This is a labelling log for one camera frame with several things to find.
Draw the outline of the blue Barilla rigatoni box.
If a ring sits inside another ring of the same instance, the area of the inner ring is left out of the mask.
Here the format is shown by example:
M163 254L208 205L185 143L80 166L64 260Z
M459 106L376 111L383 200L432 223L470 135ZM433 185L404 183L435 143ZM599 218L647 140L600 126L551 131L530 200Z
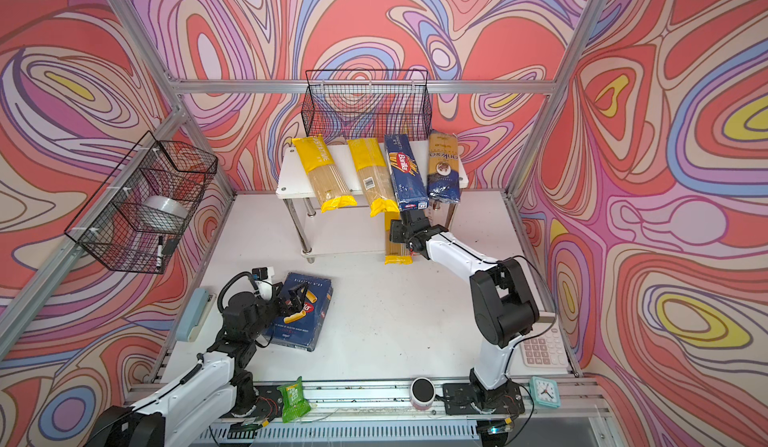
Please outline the blue Barilla rigatoni box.
M288 291L301 283L309 285L304 305L305 316L285 318L283 309L288 300ZM330 279L290 272L279 296L281 314L264 332L264 337L272 344L312 352L317 345L332 295L333 287Z

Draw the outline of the blue Barilla spaghetti box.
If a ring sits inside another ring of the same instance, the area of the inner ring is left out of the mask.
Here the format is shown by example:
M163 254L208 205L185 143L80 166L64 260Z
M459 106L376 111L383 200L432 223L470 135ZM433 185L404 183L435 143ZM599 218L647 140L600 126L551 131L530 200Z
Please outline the blue Barilla spaghetti box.
M426 187L405 134L385 136L387 161L396 202L401 211L423 210L428 206Z

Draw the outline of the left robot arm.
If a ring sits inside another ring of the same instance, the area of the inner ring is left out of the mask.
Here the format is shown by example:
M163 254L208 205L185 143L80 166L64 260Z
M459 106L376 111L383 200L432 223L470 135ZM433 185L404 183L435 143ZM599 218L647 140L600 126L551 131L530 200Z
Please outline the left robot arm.
M194 366L168 385L128 407L112 406L99 415L87 446L189 446L220 417L245 418L258 402L247 370L258 338L273 321L303 310L306 282L280 296L283 284L265 299L257 289L217 299L222 326Z

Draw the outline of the yellow Pastatime spaghetti bag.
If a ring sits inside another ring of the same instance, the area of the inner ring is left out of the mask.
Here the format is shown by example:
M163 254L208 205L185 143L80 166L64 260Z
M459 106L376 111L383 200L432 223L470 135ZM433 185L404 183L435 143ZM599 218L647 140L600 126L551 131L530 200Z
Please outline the yellow Pastatime spaghetti bag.
M385 226L385 264L410 265L413 262L412 255L407 246L395 243L391 240L391 224L393 220L399 220L399 214L387 211L384 217Z
M322 137L295 137L292 139L292 145L299 155L323 213L357 206L357 200L342 178Z

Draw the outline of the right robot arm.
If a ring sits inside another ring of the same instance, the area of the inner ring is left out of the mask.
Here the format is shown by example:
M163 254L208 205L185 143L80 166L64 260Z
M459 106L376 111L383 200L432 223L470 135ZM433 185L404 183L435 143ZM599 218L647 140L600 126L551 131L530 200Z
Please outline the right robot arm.
M520 384L508 374L510 359L540 319L523 267L513 257L496 259L474 250L446 227L431 224L421 210L405 211L386 226L391 242L442 265L469 287L483 343L468 380L442 386L445 412L519 416L525 407Z

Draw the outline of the clear blue spaghetti bag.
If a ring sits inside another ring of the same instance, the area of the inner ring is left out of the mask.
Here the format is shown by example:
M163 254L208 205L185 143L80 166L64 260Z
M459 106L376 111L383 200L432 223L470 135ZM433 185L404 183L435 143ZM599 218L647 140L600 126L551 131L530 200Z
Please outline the clear blue spaghetti bag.
M430 133L427 194L434 201L460 202L458 140L453 134Z

